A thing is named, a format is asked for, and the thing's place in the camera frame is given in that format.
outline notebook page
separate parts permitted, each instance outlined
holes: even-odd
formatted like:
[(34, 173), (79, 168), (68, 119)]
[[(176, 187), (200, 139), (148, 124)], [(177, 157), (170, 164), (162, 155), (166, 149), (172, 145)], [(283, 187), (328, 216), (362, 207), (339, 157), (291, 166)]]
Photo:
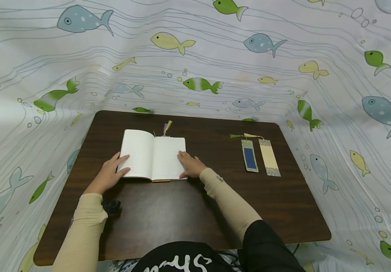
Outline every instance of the notebook page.
[(126, 162), (118, 167), (118, 171), (125, 167), (131, 170), (125, 175), (129, 177), (152, 179), (153, 140), (155, 137), (146, 131), (126, 129), (123, 136), (120, 156), (129, 154)]
[(153, 180), (179, 179), (185, 171), (177, 154), (186, 151), (185, 138), (156, 137), (153, 147)]

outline black shirt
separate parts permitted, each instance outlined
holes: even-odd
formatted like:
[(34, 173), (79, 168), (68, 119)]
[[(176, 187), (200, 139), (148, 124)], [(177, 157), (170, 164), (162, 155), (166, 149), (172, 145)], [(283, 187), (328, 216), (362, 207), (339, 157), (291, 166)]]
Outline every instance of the black shirt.
[[(253, 222), (238, 250), (245, 272), (305, 272), (280, 237), (264, 221)], [(230, 264), (205, 243), (180, 241), (147, 253), (132, 272), (233, 272)]]

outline wooden table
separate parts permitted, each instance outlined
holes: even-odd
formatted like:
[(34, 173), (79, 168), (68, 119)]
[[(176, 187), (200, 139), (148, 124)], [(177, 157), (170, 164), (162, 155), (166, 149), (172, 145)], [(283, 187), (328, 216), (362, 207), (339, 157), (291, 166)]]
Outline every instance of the wooden table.
[[(79, 197), (104, 161), (120, 150), (125, 129), (162, 135), (168, 120), (173, 124), (167, 135), (184, 137), (187, 152), (221, 175), (285, 243), (330, 240), (330, 230), (276, 124), (100, 111), (35, 252), (35, 264), (53, 264)], [(241, 138), (229, 137), (244, 132), (271, 140), (281, 177), (266, 175), (256, 139), (253, 141), (260, 171), (245, 171)], [(205, 242), (218, 250), (239, 247), (200, 180), (150, 183), (124, 179), (104, 194), (104, 203), (115, 199), (121, 201), (122, 210), (106, 222), (99, 260), (140, 258), (173, 241)]]

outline open notebook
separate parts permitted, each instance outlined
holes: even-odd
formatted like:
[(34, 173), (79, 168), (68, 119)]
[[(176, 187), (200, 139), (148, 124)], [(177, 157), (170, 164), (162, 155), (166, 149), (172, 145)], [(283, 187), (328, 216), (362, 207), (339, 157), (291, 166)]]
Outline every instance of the open notebook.
[(186, 151), (185, 138), (155, 137), (146, 131), (126, 129), (120, 156), (130, 157), (117, 170), (130, 167), (125, 178), (148, 178), (153, 182), (180, 180), (185, 167), (177, 158), (179, 150)]

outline fish print curtain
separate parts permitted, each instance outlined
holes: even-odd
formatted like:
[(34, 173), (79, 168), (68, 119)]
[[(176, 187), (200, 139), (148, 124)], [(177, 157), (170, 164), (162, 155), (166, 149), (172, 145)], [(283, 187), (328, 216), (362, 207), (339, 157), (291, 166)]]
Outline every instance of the fish print curtain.
[(0, 0), (0, 271), (49, 271), (101, 110), (278, 124), (333, 235), (300, 263), (391, 271), (391, 0)]

